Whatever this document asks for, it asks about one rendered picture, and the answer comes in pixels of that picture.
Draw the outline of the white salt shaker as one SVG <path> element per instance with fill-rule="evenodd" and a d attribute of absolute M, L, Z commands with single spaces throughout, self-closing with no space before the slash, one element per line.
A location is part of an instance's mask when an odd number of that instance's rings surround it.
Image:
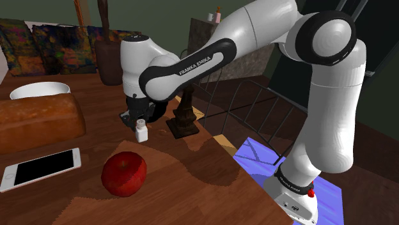
<path fill-rule="evenodd" d="M 148 140 L 148 128 L 144 119 L 138 119 L 135 127 L 136 139 L 139 143 Z"/>

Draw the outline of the dark brown candlestick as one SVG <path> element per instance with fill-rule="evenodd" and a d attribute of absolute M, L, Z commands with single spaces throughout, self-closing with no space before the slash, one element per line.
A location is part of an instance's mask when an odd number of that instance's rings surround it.
<path fill-rule="evenodd" d="M 175 139 L 191 136 L 199 132 L 199 129 L 194 124 L 196 115 L 192 108 L 193 92 L 194 87 L 192 84 L 184 88 L 181 101 L 178 107 L 173 110 L 175 117 L 166 121 Z"/>

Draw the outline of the dark brown vase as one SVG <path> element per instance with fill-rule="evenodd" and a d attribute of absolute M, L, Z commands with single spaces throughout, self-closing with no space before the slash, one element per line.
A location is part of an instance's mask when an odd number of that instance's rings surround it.
<path fill-rule="evenodd" d="M 98 72 L 102 83 L 106 86 L 122 84 L 123 70 L 120 64 L 120 43 L 111 41 L 109 37 L 109 19 L 107 0 L 97 0 L 98 11 L 102 23 L 103 40 L 95 41 L 95 54 Z"/>

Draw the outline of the red apple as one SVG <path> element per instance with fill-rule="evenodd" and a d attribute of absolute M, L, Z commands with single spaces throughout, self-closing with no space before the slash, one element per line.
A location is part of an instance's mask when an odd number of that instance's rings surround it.
<path fill-rule="evenodd" d="M 144 184 L 146 170 L 146 162 L 140 155 L 132 151 L 119 152 L 104 164 L 102 185 L 114 196 L 129 197 Z"/>

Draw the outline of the brown bread loaf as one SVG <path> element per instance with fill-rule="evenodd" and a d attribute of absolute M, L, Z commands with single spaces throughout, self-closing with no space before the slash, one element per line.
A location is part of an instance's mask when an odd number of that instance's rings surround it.
<path fill-rule="evenodd" d="M 0 155 L 75 139 L 85 133 L 80 105 L 70 93 L 0 100 Z"/>

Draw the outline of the white bowl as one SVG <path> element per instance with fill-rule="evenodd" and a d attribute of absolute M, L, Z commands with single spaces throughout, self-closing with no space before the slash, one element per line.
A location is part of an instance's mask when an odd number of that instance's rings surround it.
<path fill-rule="evenodd" d="M 12 100 L 71 93 L 70 87 L 62 82 L 34 82 L 16 88 L 10 93 Z"/>

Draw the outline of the sofa with colourful cushions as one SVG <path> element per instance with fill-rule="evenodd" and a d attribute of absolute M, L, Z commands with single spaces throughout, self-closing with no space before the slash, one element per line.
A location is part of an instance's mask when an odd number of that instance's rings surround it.
<path fill-rule="evenodd" d="M 0 47 L 14 77 L 95 74 L 95 42 L 103 41 L 101 27 L 33 25 L 0 19 Z"/>

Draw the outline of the white smartphone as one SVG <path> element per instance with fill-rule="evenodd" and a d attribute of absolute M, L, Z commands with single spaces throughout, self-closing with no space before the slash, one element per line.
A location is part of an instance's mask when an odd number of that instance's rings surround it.
<path fill-rule="evenodd" d="M 0 192 L 37 182 L 81 167 L 79 148 L 53 153 L 37 159 L 7 166 L 4 169 Z"/>

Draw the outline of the grey stone cabinet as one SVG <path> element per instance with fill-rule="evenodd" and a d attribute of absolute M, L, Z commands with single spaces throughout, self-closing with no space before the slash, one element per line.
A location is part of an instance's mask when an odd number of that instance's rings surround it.
<path fill-rule="evenodd" d="M 206 19 L 192 18 L 189 30 L 189 40 L 187 46 L 187 55 L 197 51 L 204 46 L 212 36 L 218 24 L 209 22 Z M 274 45 L 266 45 L 250 54 L 236 59 L 220 70 L 203 78 L 201 83 L 223 81 L 228 79 L 238 79 L 262 75 L 267 67 Z"/>

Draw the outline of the purple robot stand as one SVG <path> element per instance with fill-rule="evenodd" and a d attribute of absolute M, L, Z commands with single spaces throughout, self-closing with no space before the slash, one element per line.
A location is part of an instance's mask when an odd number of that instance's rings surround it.
<path fill-rule="evenodd" d="M 273 164 L 278 159 L 275 152 L 250 137 L 233 158 L 260 186 L 277 169 Z M 318 200 L 316 225 L 344 225 L 341 189 L 321 177 L 315 178 L 314 186 Z"/>

